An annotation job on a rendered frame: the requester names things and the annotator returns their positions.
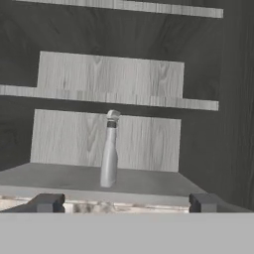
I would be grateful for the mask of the grey wooden open cabinet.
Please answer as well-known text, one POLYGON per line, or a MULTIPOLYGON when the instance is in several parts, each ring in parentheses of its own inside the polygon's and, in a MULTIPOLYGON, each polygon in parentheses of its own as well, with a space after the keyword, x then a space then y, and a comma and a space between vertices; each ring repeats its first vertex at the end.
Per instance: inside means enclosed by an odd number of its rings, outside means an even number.
POLYGON ((0 185, 254 210, 254 0, 0 0, 0 185))

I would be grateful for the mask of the grey spray bottle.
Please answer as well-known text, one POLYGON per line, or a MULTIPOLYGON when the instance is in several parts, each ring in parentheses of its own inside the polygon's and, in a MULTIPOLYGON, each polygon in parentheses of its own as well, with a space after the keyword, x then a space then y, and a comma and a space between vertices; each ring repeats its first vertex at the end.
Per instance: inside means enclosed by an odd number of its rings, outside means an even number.
POLYGON ((107 118, 106 140, 104 145, 100 185, 103 188, 111 188, 116 181, 118 156, 116 150, 117 123, 120 112, 117 110, 109 110, 107 118))

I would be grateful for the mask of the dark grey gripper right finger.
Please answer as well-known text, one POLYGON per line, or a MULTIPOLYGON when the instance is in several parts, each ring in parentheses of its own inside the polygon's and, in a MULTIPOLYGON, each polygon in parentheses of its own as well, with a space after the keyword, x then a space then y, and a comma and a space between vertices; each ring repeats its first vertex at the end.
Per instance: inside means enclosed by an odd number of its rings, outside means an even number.
POLYGON ((228 203, 214 193, 191 193, 189 212, 250 212, 250 209, 228 203))

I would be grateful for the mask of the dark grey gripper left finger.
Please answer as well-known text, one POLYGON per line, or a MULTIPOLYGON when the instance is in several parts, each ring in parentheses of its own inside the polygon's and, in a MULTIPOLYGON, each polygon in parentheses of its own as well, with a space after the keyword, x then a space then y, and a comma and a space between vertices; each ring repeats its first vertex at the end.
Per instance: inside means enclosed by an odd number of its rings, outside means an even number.
POLYGON ((40 193, 26 204, 4 209, 2 213, 65 212, 64 202, 65 196, 63 193, 40 193))

